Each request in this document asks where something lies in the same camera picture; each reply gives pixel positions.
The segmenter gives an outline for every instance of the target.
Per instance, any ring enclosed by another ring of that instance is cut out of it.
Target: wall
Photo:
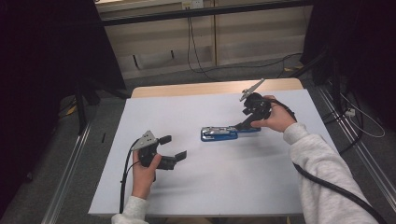
[[[101,0],[103,19],[181,10],[181,0]],[[260,3],[258,0],[205,0],[205,7]],[[312,7],[295,7],[192,18],[202,67],[242,63],[302,52]],[[106,28],[125,79],[188,70],[187,19],[153,21]],[[191,40],[191,66],[197,68]]]

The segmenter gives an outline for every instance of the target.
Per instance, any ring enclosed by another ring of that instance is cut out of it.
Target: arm
[[[143,224],[149,203],[146,201],[149,196],[149,190],[155,176],[155,170],[161,161],[161,155],[155,155],[149,167],[140,164],[138,153],[134,151],[133,166],[134,184],[132,196],[129,197],[128,203],[122,214],[116,214],[111,218],[113,224]]]
[[[293,120],[282,106],[272,105],[270,118],[253,121],[251,125],[284,133],[284,140],[291,145],[292,162],[311,175],[344,188],[367,202],[340,155],[321,136],[309,133],[302,123]],[[301,175],[299,179],[306,223],[376,223],[370,214],[348,198]]]

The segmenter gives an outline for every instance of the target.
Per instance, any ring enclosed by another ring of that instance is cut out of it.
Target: gray floor
[[[275,61],[235,64],[238,66],[255,65],[256,67],[223,68],[208,72],[207,75],[221,81],[259,79],[261,77],[275,78],[278,77],[282,70],[282,63],[273,66],[257,67],[258,65]],[[298,56],[293,57],[285,62],[285,66],[292,67],[298,64],[297,61]],[[286,77],[289,74],[282,74],[282,77]],[[131,93],[134,88],[140,86],[212,81],[203,74],[193,73],[189,70],[126,80],[128,87],[128,91],[126,92]],[[319,89],[323,87],[313,85],[309,74],[301,77],[301,81],[311,94],[319,114],[328,114],[331,110],[325,105],[319,94]],[[59,216],[57,216],[56,223],[110,223],[109,218],[92,217],[87,213],[96,185],[103,171],[112,139],[118,127],[124,101],[116,99],[106,92],[100,91],[98,93],[102,97],[101,104],[97,106],[87,105],[89,114],[95,113],[95,117],[92,121],[92,128],[86,146],[81,152],[75,175],[64,198],[63,206]],[[375,117],[375,113],[370,107],[366,106],[363,99],[360,99],[360,103],[366,113]],[[332,122],[326,127],[338,149],[345,148],[349,145],[349,141],[341,131],[338,122]],[[368,119],[365,120],[365,127],[370,133],[379,133],[379,130]],[[396,172],[393,162],[396,159],[396,152],[394,150],[396,146],[396,134],[391,130],[386,130],[386,132],[386,136],[379,139],[364,135],[362,141],[369,148],[373,157],[380,164],[390,181],[395,184]],[[14,201],[9,205],[8,210],[0,221],[1,224],[41,223],[50,204],[50,199],[60,181],[64,167],[72,153],[78,137],[77,133],[78,117],[76,113],[59,120],[52,141],[33,172],[34,180],[21,186]],[[372,206],[381,213],[388,223],[396,223],[394,210],[367,171],[361,158],[356,153],[356,148],[350,149],[343,157]],[[151,219],[150,221],[152,223],[158,223],[159,220]],[[292,223],[304,223],[304,219],[294,217]]]

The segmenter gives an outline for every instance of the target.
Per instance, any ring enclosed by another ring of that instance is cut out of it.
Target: left hand
[[[155,170],[160,164],[161,157],[160,154],[155,155],[149,167],[142,166],[140,162],[132,167],[134,174],[132,196],[144,200],[147,199],[152,182],[154,181]],[[134,151],[133,163],[137,161],[139,161],[138,150]]]

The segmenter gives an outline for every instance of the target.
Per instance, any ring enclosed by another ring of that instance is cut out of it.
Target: electrical outlet
[[[181,9],[187,10],[187,9],[190,9],[190,8],[192,8],[191,1],[181,2]]]
[[[354,117],[354,116],[355,116],[355,109],[348,108],[348,109],[346,110],[346,115],[347,115],[347,116],[350,116],[350,117]]]
[[[191,8],[203,8],[204,7],[204,0],[192,0],[191,1]]]

